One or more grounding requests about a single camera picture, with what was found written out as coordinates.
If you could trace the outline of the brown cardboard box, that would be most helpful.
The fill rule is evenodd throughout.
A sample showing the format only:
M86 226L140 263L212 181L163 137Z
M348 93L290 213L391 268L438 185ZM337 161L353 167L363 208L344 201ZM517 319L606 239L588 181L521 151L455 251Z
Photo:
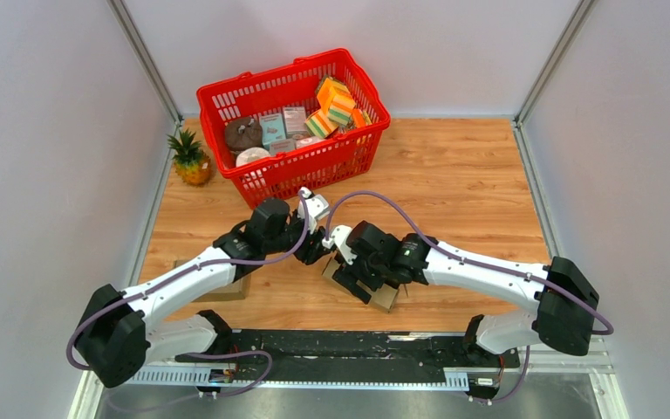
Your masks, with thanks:
M241 299L241 286L233 283L246 275L245 268L245 265L231 264L228 259L195 258L165 277L161 293L165 299L180 301L182 305L193 301ZM228 288L234 288L238 297L207 298L208 294L217 294L220 289L226 292Z

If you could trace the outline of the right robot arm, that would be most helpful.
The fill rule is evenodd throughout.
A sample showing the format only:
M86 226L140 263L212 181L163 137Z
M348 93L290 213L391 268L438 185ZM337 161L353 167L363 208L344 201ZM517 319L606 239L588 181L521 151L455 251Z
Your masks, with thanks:
M333 277L342 284L360 281L371 291L410 283L451 286L514 305L513 312L476 315L469 322L462 352L476 366L536 344L572 356L589 352L599 295L568 258L554 257L548 265L517 263L418 233L398 239L366 221L335 227L323 245L337 253Z

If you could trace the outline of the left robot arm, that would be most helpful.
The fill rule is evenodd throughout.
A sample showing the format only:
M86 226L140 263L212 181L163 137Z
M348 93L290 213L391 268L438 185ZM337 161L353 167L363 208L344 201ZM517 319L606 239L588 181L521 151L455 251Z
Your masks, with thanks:
M325 198L308 189L299 192L295 209L281 199L267 198L249 219L172 271L121 291L101 286L68 341L68 362L115 388L146 364L178 355L202 354L209 361L223 361L232 340L218 314L206 310L177 321L169 315L291 255L311 264L311 253L321 250L325 232L318 223L329 212Z

